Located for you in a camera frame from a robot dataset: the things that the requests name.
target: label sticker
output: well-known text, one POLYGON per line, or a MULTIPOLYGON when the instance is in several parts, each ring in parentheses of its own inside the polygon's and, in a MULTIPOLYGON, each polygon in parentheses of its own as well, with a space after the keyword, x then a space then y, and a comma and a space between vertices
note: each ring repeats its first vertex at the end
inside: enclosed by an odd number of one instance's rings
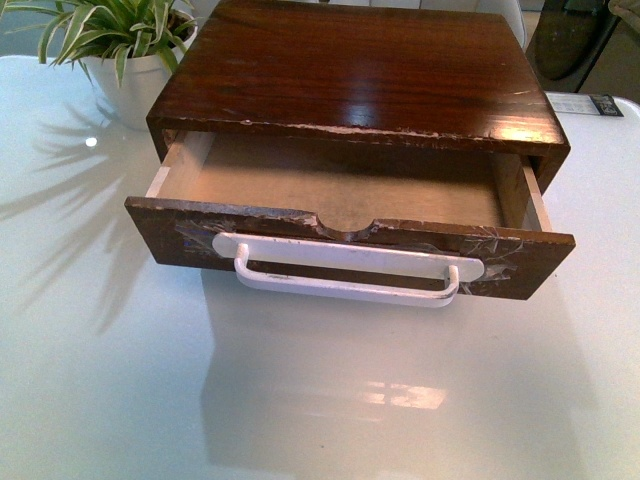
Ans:
POLYGON ((611 95, 589 95, 600 115, 608 117, 624 117, 611 95))
POLYGON ((548 92, 547 98, 556 113, 604 115, 609 117, 624 116, 611 95, 548 92))

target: open drawer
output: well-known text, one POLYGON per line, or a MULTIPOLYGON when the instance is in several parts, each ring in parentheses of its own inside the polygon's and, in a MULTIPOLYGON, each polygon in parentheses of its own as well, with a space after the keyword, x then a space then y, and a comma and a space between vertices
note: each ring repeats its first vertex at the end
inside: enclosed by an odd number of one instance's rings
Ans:
POLYGON ((159 263, 411 305, 448 303, 450 266, 463 293, 526 299, 574 247, 517 154, 183 132, 126 206, 159 263))

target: wooden top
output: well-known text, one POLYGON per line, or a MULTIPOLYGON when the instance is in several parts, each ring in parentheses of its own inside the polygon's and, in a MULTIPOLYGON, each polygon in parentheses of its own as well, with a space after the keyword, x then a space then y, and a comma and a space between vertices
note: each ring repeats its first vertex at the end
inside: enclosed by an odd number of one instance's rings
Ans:
POLYGON ((152 130, 555 155, 567 139, 497 15, 223 0, 152 130))

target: appliance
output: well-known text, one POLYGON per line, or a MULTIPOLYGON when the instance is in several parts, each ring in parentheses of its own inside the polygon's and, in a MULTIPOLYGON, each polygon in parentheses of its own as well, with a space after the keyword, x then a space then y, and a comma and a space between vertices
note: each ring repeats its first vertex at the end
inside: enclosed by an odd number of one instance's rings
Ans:
POLYGON ((527 58, 545 90, 608 93, 640 101, 640 34, 608 0, 547 0, 527 58))

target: white drawer handle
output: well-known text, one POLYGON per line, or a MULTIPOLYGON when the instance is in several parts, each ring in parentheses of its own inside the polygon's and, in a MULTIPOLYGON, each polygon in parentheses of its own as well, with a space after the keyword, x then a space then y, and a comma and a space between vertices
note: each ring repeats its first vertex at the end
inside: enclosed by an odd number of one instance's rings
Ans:
POLYGON ((236 275, 248 287, 397 305, 444 307, 458 292, 460 281, 473 281, 484 273, 482 262, 473 258, 257 235, 221 233, 214 238, 213 248, 235 259, 236 275), (247 267, 250 256, 258 261, 444 279, 445 289, 413 290, 261 273, 247 267))

